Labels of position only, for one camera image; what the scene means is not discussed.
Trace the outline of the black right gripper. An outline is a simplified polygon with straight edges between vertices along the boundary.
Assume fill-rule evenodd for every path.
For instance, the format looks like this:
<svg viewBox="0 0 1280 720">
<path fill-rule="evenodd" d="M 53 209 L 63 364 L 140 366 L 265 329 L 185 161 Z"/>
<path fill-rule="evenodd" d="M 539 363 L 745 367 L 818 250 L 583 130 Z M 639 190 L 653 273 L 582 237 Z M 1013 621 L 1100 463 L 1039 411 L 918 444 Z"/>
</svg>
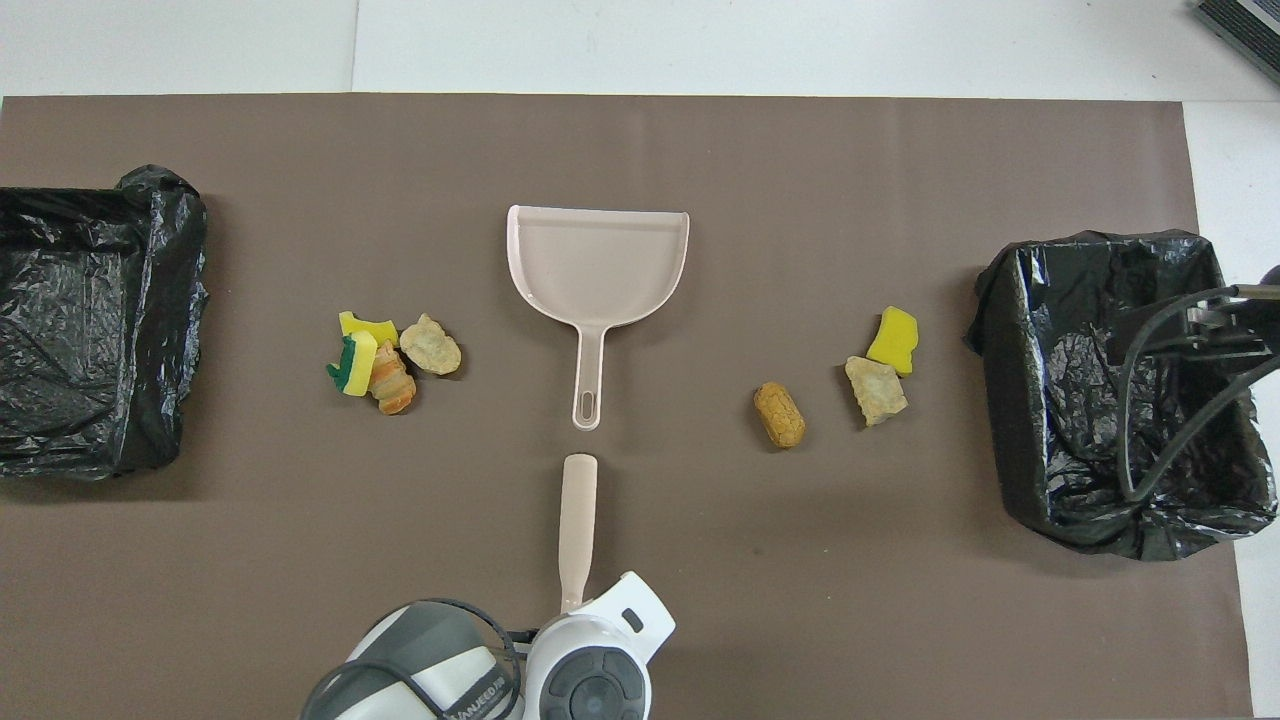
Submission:
<svg viewBox="0 0 1280 720">
<path fill-rule="evenodd" d="M 1277 355 L 1279 301 L 1197 304 L 1187 310 L 1188 355 Z"/>
</svg>

